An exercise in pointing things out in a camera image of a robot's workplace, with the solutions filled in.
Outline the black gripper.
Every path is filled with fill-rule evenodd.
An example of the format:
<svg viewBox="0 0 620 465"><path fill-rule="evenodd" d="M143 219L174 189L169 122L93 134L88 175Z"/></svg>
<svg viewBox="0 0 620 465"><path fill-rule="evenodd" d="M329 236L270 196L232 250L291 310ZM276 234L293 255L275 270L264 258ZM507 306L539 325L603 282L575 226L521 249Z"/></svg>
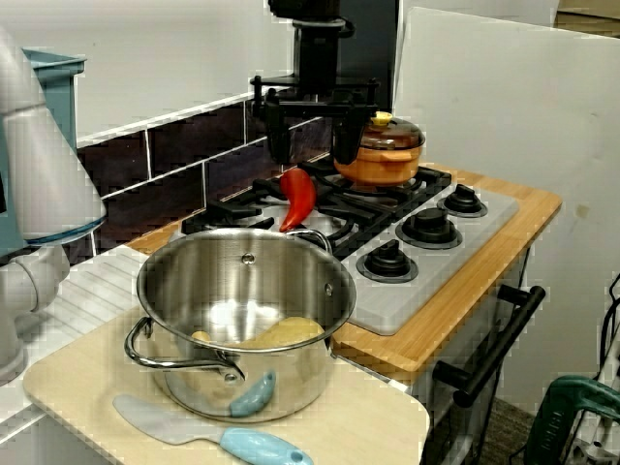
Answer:
<svg viewBox="0 0 620 465"><path fill-rule="evenodd" d="M340 77L339 41L355 33L343 17L293 21L294 70L288 76L251 80L253 114L265 121L268 148L277 164L292 158L290 125L286 117L331 117L331 155L341 165L357 157L366 120L378 107L379 82Z"/></svg>

